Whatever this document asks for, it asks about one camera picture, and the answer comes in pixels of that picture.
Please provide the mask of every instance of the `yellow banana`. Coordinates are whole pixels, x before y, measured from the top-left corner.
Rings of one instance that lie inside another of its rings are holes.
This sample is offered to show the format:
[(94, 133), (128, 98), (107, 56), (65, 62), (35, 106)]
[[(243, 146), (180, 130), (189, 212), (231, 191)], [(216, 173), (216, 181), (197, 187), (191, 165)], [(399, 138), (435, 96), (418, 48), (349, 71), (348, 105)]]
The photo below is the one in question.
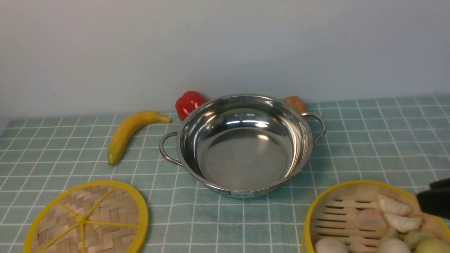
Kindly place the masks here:
[(128, 141), (137, 130), (145, 125), (158, 121), (172, 122), (169, 117), (160, 115), (154, 111), (142, 111), (126, 118), (112, 136), (111, 144), (108, 148), (108, 164), (114, 166), (119, 162)]

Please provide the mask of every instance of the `bell pepper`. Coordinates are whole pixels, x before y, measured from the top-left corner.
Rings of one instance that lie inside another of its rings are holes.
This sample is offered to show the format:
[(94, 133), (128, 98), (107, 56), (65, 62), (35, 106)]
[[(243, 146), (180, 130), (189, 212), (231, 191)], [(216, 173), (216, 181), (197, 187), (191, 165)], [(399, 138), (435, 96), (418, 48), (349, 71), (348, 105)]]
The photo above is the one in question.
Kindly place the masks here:
[(192, 111), (194, 111), (197, 107), (205, 102), (205, 98), (203, 98), (200, 93), (193, 90), (187, 91), (175, 102), (175, 108), (176, 112), (178, 113), (178, 117), (181, 121), (185, 120), (185, 118)]

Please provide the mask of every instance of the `bamboo steamer lid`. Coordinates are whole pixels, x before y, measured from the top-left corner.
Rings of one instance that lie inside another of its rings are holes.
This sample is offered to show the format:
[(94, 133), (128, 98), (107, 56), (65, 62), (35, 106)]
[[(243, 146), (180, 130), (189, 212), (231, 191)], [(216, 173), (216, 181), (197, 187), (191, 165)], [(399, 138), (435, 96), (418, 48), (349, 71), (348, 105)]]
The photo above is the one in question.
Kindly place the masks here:
[(25, 253), (137, 253), (149, 228), (149, 213), (131, 185), (88, 182), (50, 202), (27, 235)]

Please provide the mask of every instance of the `yellow plastic spoke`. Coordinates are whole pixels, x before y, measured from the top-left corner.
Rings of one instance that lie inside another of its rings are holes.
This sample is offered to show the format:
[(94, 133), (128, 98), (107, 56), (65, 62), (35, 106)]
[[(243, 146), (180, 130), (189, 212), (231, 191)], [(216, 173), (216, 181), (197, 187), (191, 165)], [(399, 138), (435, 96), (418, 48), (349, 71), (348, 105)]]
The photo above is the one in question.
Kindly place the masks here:
[(115, 223), (115, 222), (105, 222), (105, 221), (86, 221), (89, 224), (98, 224), (98, 225), (106, 225), (106, 226), (124, 226), (124, 227), (135, 227), (138, 228), (138, 225), (133, 224), (124, 224), (124, 223)]
[(82, 253), (86, 253), (85, 242), (84, 242), (84, 239), (85, 239), (85, 236), (84, 236), (84, 225), (81, 225), (80, 228), (81, 228), (81, 248), (82, 248)]
[(89, 215), (95, 210), (95, 208), (97, 206), (100, 205), (100, 203), (106, 198), (108, 197), (108, 195), (110, 195), (116, 188), (113, 187), (111, 188), (111, 190), (109, 190), (97, 203), (95, 203), (95, 205), (89, 210), (89, 212), (86, 214), (86, 218), (89, 217)]
[(72, 212), (72, 210), (70, 210), (65, 204), (61, 203), (61, 201), (58, 201), (58, 204), (64, 208), (68, 213), (70, 213), (70, 215), (74, 216), (75, 218), (77, 218), (77, 215)]
[(65, 234), (67, 234), (68, 232), (72, 231), (74, 228), (78, 227), (78, 224), (75, 224), (71, 227), (69, 227), (66, 231), (64, 231), (63, 233), (59, 234), (58, 236), (56, 236), (55, 238), (53, 238), (49, 243), (47, 243), (43, 248), (41, 248), (41, 250), (38, 253), (42, 253), (44, 252), (48, 247), (50, 247), (50, 245), (52, 245), (54, 242), (56, 242), (59, 238), (63, 237)]

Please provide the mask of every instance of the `white wall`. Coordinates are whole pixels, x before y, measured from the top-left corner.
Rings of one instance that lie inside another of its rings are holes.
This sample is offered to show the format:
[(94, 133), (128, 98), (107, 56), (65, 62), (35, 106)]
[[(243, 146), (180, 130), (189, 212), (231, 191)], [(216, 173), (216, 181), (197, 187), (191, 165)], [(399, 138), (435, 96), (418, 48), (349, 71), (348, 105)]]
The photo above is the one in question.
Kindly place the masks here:
[(3, 0), (0, 116), (450, 92), (449, 0)]

